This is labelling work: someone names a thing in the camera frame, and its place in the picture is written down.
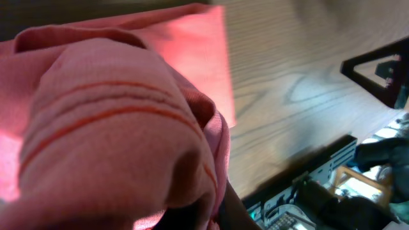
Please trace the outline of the red printed t-shirt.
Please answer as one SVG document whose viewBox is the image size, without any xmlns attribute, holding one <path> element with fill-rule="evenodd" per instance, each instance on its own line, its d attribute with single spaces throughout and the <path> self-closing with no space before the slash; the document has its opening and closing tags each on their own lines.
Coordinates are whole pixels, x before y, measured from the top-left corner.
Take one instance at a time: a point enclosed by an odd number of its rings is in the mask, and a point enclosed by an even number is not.
<svg viewBox="0 0 409 230">
<path fill-rule="evenodd" d="M 31 27 L 1 43 L 2 229 L 218 229 L 235 121 L 224 8 Z"/>
</svg>

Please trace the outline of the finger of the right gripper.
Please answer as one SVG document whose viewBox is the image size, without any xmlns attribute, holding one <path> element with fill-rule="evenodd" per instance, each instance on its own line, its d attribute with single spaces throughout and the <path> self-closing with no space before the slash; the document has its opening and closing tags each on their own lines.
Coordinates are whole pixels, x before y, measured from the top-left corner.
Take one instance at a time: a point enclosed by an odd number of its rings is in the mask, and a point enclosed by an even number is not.
<svg viewBox="0 0 409 230">
<path fill-rule="evenodd" d="M 358 65 L 388 56 L 397 56 L 397 59 L 379 63 L 375 70 L 375 75 L 383 79 L 386 86 L 381 86 L 355 71 Z M 347 59 L 342 62 L 340 72 L 387 107 L 408 108 L 408 38 Z"/>
</svg>

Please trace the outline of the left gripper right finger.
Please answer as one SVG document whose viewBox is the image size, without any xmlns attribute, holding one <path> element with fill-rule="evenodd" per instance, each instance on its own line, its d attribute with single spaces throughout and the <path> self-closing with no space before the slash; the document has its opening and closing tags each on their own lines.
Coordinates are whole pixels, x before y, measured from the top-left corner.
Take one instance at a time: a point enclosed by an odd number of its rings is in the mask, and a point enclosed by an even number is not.
<svg viewBox="0 0 409 230">
<path fill-rule="evenodd" d="M 219 208 L 221 230 L 261 230 L 247 213 L 245 206 L 227 181 L 224 200 Z"/>
</svg>

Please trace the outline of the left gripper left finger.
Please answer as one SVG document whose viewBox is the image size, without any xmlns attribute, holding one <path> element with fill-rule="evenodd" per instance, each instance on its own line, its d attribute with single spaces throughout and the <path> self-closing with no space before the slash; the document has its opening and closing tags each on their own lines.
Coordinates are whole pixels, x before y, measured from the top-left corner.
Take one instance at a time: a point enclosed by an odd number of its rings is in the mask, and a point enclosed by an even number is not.
<svg viewBox="0 0 409 230">
<path fill-rule="evenodd" d="M 182 208 L 169 208 L 153 230 L 194 230 L 201 225 L 200 204 L 194 203 Z"/>
</svg>

